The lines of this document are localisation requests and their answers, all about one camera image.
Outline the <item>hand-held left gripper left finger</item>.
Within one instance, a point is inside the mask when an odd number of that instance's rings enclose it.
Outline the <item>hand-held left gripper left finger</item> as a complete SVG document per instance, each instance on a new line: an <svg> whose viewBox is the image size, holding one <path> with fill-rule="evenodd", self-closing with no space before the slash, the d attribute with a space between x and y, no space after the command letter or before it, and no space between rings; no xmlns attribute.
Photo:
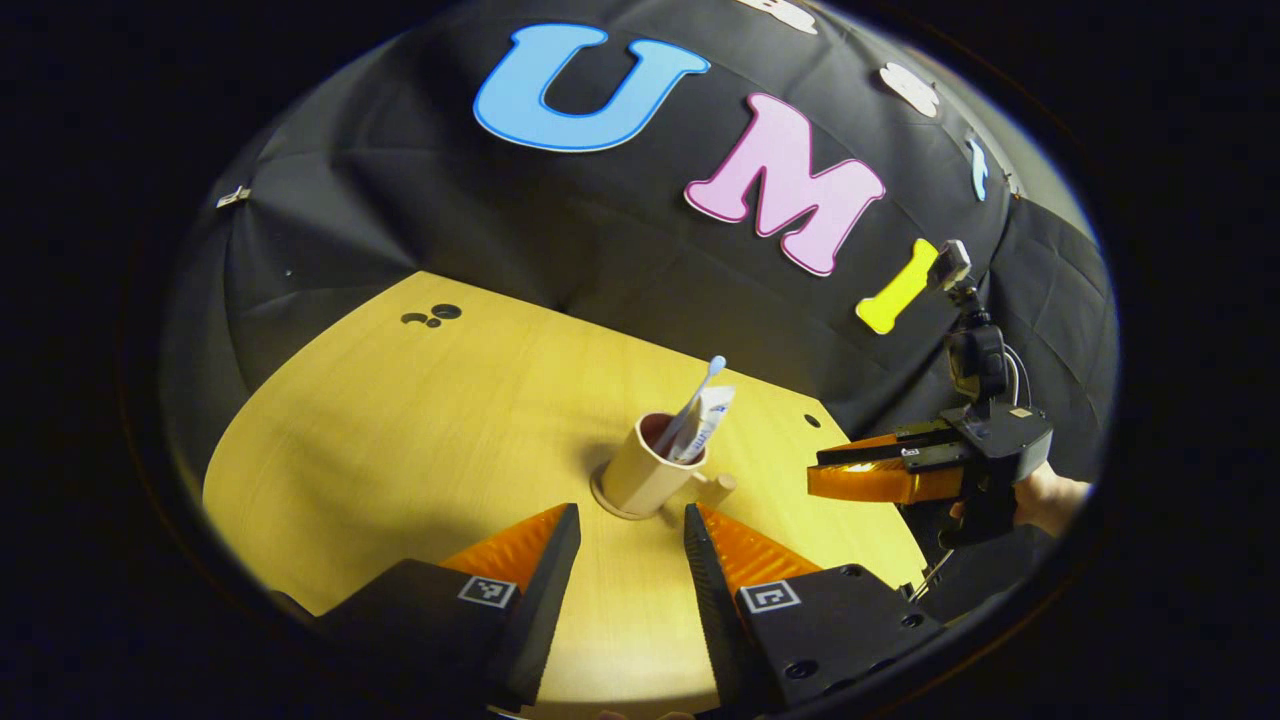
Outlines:
<svg viewBox="0 0 1280 720"><path fill-rule="evenodd" d="M538 700L580 543L561 503L444 561L401 560L325 612L271 600L394 705L515 714Z"/></svg>

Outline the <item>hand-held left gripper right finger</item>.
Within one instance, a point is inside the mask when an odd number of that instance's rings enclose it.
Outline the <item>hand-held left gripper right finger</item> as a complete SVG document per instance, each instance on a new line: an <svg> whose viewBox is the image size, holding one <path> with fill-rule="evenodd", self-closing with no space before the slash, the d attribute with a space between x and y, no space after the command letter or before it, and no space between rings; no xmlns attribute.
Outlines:
<svg viewBox="0 0 1280 720"><path fill-rule="evenodd" d="M721 716L809 710L945 633L870 569L819 568L701 503L684 511L684 547Z"/></svg>

